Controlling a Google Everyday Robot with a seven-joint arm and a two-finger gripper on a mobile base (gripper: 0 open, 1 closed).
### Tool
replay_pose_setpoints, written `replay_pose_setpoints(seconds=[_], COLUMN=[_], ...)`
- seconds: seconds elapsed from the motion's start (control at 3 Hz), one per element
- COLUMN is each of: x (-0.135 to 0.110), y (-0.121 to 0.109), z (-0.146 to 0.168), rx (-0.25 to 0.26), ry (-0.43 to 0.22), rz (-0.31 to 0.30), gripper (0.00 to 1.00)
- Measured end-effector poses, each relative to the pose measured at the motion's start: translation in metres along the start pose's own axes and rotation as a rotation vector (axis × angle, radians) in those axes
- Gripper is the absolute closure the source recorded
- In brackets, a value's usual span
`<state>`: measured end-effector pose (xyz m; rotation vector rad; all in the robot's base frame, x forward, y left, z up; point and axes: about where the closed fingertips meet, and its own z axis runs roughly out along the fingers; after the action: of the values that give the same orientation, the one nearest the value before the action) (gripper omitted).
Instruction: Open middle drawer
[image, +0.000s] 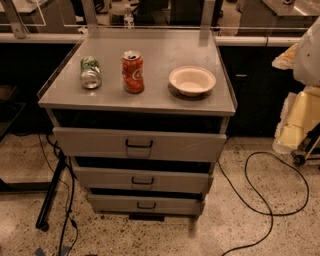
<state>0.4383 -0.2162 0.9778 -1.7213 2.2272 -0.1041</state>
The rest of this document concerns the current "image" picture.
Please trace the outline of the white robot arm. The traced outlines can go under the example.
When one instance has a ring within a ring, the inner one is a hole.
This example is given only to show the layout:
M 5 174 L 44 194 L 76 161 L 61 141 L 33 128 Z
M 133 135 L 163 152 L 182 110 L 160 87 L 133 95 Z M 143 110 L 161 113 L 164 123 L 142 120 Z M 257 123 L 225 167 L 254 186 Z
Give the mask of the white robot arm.
M 294 79 L 304 85 L 301 92 L 288 94 L 274 135 L 273 149 L 289 154 L 320 123 L 320 18 L 272 66 L 292 69 Z

